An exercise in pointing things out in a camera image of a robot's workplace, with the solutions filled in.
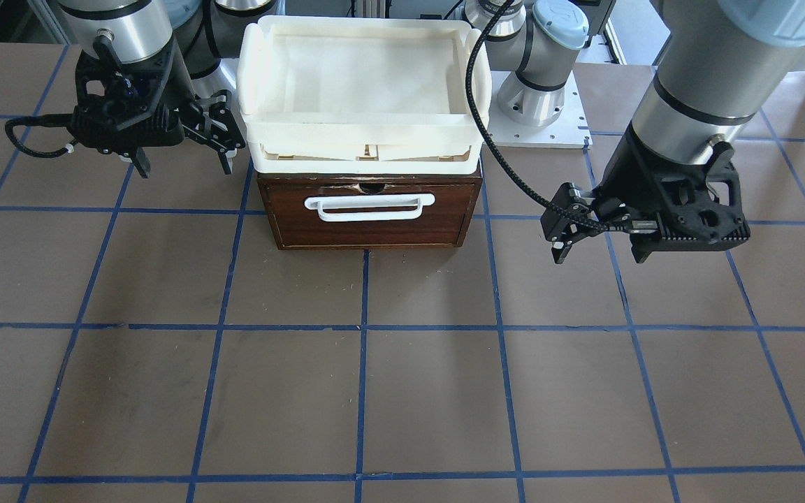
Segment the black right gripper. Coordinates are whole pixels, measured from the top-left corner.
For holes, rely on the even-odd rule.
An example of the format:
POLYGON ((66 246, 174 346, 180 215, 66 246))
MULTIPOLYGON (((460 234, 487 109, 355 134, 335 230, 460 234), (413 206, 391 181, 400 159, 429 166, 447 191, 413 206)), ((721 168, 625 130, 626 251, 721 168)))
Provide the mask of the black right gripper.
POLYGON ((176 146, 187 139, 211 147, 222 172, 232 175, 236 149, 246 142, 230 109, 230 91, 197 98, 175 37, 134 63, 119 60, 115 42, 98 35, 92 53, 80 55, 69 133, 85 147, 131 155, 143 179, 151 171, 144 147, 176 146))

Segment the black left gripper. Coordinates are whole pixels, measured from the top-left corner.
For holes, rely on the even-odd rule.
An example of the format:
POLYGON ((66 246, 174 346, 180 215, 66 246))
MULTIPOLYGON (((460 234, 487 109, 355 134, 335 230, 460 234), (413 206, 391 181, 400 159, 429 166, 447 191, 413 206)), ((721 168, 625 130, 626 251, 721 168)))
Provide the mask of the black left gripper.
POLYGON ((599 185, 562 184, 555 209, 541 217, 555 264, 576 242, 601 233, 630 236, 636 264, 655 252, 732 249, 750 239, 741 204, 734 146, 719 135, 704 163, 677 163, 652 152, 635 133, 623 134, 599 185))

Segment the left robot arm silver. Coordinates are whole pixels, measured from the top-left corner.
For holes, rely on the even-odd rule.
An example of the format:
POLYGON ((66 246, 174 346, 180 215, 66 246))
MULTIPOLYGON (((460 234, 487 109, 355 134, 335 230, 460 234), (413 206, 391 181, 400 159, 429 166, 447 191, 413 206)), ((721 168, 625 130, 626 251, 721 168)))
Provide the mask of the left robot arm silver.
MULTIPOLYGON (((514 184, 544 208, 543 235, 562 263, 572 246, 627 233, 642 263, 655 252, 725 251, 750 238, 732 140, 805 53, 805 1, 655 1, 669 38, 601 182, 540 196, 486 146, 514 184)), ((590 20, 570 1, 466 1, 476 47, 509 77, 498 93, 516 123, 543 127, 563 109, 590 20)))

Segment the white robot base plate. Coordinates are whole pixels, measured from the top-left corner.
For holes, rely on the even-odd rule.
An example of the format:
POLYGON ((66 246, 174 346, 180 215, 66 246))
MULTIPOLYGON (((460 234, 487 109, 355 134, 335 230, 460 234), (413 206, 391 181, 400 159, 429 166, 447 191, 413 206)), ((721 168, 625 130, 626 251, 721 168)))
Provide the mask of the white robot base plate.
POLYGON ((499 89, 510 74, 492 71, 493 93, 488 119, 488 131, 499 146, 505 147, 556 147, 581 149, 591 147, 593 140, 574 73, 568 76, 563 87, 563 106, 553 123, 546 126, 524 125, 506 115, 498 100, 499 89))

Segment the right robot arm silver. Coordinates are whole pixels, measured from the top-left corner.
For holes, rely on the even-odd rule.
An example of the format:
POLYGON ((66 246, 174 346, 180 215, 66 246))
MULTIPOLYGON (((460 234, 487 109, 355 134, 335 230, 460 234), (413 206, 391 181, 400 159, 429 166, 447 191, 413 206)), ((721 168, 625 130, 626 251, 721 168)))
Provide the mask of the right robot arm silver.
POLYGON ((244 29, 282 1, 61 1, 77 38, 77 104, 65 128, 147 177, 148 147, 191 140, 224 174, 245 147, 236 70, 244 29))

